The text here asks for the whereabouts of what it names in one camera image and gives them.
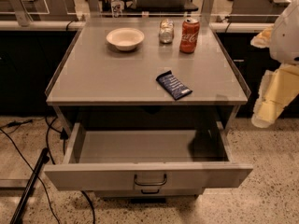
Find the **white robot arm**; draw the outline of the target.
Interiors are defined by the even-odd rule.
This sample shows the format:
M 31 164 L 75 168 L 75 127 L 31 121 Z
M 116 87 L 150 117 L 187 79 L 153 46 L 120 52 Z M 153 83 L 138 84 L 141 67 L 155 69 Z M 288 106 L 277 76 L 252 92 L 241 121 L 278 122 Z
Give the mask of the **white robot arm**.
M 254 126 L 267 128 L 299 94 L 299 0 L 292 0 L 250 44 L 269 48 L 270 57 L 280 62 L 275 71 L 265 71 L 251 118 Z

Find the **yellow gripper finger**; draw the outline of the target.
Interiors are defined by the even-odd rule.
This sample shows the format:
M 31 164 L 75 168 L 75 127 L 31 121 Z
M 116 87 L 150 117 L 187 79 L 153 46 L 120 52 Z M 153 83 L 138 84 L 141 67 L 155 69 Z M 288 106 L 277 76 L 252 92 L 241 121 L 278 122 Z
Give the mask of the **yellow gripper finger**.
M 272 30 L 272 26 L 265 28 L 251 39 L 250 44 L 259 49 L 268 48 L 271 42 Z

